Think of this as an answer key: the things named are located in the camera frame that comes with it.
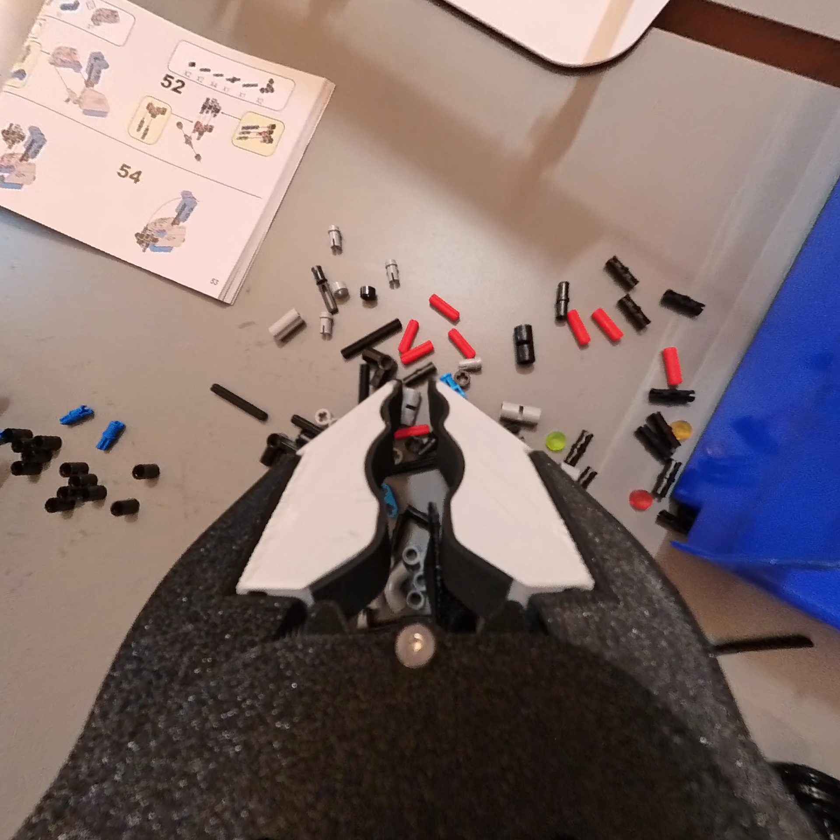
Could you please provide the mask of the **instruction booklet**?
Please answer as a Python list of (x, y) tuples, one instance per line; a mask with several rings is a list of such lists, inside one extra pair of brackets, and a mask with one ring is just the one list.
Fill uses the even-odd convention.
[(333, 91), (131, 2), (44, 2), (2, 87), (2, 208), (231, 305)]

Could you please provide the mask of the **blue plastic bin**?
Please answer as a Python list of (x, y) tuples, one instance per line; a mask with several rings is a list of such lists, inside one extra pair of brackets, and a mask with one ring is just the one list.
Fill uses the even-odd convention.
[(839, 185), (672, 498), (674, 547), (839, 628)]

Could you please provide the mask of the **black brick connector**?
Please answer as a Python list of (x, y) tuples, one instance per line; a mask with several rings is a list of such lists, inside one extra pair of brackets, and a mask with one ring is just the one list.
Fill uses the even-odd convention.
[(8, 444), (17, 459), (10, 465), (15, 477), (39, 476), (61, 449), (62, 437), (57, 435), (35, 435), (30, 429), (9, 427)]
[(47, 513), (72, 511), (82, 503), (106, 500), (108, 490), (100, 484), (98, 476), (90, 472), (88, 463), (67, 461), (59, 465), (58, 471), (66, 484), (46, 500)]

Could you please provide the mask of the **black toy wheel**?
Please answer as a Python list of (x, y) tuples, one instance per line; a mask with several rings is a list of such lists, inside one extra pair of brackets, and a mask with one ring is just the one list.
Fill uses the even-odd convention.
[(772, 762), (784, 787), (824, 839), (839, 839), (839, 780), (808, 765)]

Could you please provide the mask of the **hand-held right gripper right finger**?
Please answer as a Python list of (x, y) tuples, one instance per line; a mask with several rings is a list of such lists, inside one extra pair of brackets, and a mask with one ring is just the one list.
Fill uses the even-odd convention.
[(427, 388), (444, 478), (440, 559), (452, 592), (590, 591), (595, 580), (518, 437), (447, 385)]

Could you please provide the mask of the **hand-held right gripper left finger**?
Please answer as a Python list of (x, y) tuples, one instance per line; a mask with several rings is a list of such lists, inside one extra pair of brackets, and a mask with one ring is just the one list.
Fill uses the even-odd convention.
[(393, 467), (401, 384), (321, 431), (282, 473), (275, 510), (236, 584), (292, 599), (373, 599), (391, 567), (382, 483)]

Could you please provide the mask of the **grey desk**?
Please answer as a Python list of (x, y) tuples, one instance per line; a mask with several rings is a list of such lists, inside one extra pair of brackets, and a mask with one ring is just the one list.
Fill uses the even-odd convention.
[[(594, 433), (591, 491), (654, 552), (709, 635), (813, 633), (725, 658), (771, 757), (838, 773), (838, 637), (669, 547), (630, 490), (658, 473), (633, 430), (660, 351), (713, 411), (838, 177), (838, 89), (652, 30), (581, 76), (428, 2), (144, 2), (336, 91), (233, 307), (2, 212), (2, 423), (59, 434), (136, 519), (44, 510), (60, 478), (2, 465), (2, 838), (66, 760), (134, 618), (265, 474), (291, 414), (354, 403), (340, 347), (461, 311), (471, 399)], [(113, 420), (126, 425), (96, 450)], [(132, 467), (157, 464), (154, 480)]]

